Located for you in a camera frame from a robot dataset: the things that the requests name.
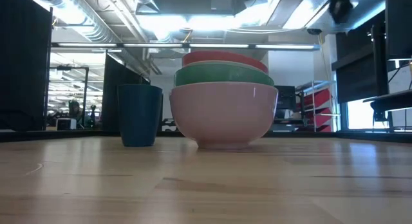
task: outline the desk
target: desk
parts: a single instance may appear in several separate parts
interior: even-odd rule
[[[0,223],[411,223],[412,145],[263,138],[0,144]]]

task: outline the green bowl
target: green bowl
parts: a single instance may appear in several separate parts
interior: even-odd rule
[[[201,82],[253,82],[274,86],[274,81],[262,71],[232,64],[196,64],[185,66],[174,75],[174,85]]]

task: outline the cup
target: cup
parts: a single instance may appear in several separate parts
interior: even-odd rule
[[[152,146],[162,106],[162,89],[143,84],[118,86],[118,115],[125,147]]]

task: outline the bowl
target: bowl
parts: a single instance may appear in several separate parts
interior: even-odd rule
[[[274,86],[274,81],[262,71],[232,64],[208,63],[185,66],[174,76],[174,85],[201,82],[252,82]]]
[[[176,126],[204,149],[240,149],[272,125],[278,90],[249,82],[178,86],[170,94]]]
[[[225,51],[194,51],[183,56],[182,64],[186,66],[190,63],[200,61],[229,61],[247,64],[268,73],[268,68],[260,61],[241,54]]]
[[[261,70],[259,70],[258,68],[254,67],[254,66],[239,63],[239,62],[229,62],[229,61],[200,61],[200,62],[190,63],[186,66],[197,66],[197,65],[200,65],[200,64],[226,64],[226,65],[243,67],[243,68],[248,68],[248,69],[251,69],[251,70],[256,70],[258,72],[262,72]]]

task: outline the pink bowl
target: pink bowl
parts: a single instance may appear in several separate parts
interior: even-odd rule
[[[272,125],[278,90],[249,82],[205,82],[174,88],[174,121],[200,148],[238,149]]]
[[[241,54],[226,51],[194,51],[183,56],[183,66],[200,61],[229,61],[247,64],[268,73],[268,68],[262,62]]]

